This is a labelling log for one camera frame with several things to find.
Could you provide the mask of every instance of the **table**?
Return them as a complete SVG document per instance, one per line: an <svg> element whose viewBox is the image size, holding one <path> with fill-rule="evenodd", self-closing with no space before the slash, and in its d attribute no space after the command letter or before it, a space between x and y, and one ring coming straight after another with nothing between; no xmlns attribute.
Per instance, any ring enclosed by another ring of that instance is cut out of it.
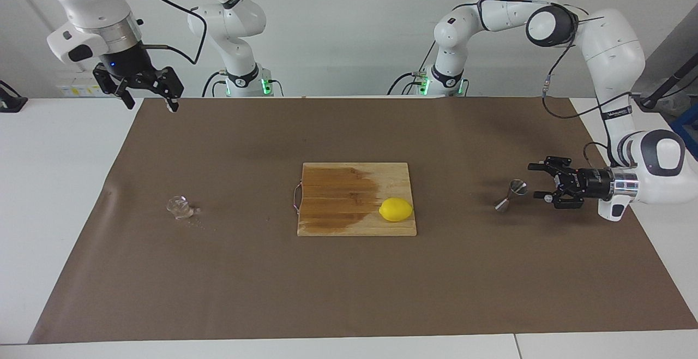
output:
<svg viewBox="0 0 698 359"><path fill-rule="evenodd" d="M592 100L573 101L578 111ZM669 128L655 113L633 113L640 129ZM110 99L31 100L0 116L0 344L24 344L124 141L134 111ZM583 118L605 138L598 115ZM698 170L694 160L690 164ZM633 205L688 306L698 314L698 201ZM696 357L698 330L455 337L117 342L0 346L0 357Z"/></svg>

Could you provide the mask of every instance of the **clear glass object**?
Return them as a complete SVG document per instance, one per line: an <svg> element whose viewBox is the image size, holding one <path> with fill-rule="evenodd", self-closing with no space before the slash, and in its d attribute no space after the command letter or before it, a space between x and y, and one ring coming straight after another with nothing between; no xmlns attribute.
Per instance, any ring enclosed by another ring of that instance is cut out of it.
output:
<svg viewBox="0 0 698 359"><path fill-rule="evenodd" d="M167 201L167 210L169 210L177 220L190 218L196 212L195 208L191 207L189 201L182 195L177 195L177 197L173 197Z"/></svg>

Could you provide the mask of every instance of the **brown mat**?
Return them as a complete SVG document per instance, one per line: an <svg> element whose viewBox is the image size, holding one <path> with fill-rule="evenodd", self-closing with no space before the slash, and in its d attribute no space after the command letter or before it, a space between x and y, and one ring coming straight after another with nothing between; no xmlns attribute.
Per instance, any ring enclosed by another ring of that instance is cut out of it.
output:
<svg viewBox="0 0 698 359"><path fill-rule="evenodd" d="M538 99L147 100L31 342L696 328L631 211L494 212L588 140ZM309 161L409 163L417 237L297 237Z"/></svg>

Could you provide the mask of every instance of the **dark brown stain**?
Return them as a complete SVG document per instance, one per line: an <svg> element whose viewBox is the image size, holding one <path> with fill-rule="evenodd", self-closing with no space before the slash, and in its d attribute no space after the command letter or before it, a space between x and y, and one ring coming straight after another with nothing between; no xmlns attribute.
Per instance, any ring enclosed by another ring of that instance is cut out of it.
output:
<svg viewBox="0 0 698 359"><path fill-rule="evenodd" d="M378 185L366 172L351 167L314 168L303 172L299 221L307 233L342 232L377 212Z"/></svg>

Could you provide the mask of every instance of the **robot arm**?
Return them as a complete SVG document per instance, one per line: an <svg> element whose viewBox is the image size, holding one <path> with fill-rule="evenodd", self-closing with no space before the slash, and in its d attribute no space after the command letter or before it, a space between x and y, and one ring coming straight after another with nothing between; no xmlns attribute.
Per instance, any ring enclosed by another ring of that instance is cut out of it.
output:
<svg viewBox="0 0 698 359"><path fill-rule="evenodd" d="M574 37L589 73L608 133L611 167L570 167L571 159L548 156L529 170L549 173L555 192L536 192L558 209L579 208L585 198L599 200L599 215L617 222L631 202L676 204L698 198L698 175L686 163L683 140L668 130L637 131L631 118L630 89L641 75L645 58L635 31L623 14L604 9L574 25L555 8L531 16L527 35L539 46ZM549 78L546 80L544 94Z"/></svg>
<svg viewBox="0 0 698 359"><path fill-rule="evenodd" d="M177 111L184 86L171 67L157 70L152 65L139 23L125 0L58 1L68 22L47 41L63 63L97 57L100 63L93 74L104 93L115 95L132 109L135 102L127 88L147 89L164 97L170 110Z"/></svg>
<svg viewBox="0 0 698 359"><path fill-rule="evenodd" d="M194 11L208 23L207 40L225 63L227 90L233 96L259 96L272 93L267 82L269 70L255 62L250 45L241 38L262 33L267 25L264 11L251 0L215 0ZM189 28L196 35L203 33L199 21L189 16Z"/></svg>
<svg viewBox="0 0 698 359"><path fill-rule="evenodd" d="M436 62L427 68L419 92L424 95L455 95L468 59L468 41L474 34L523 26L534 11L555 1L476 0L453 9L434 28L438 54Z"/></svg>

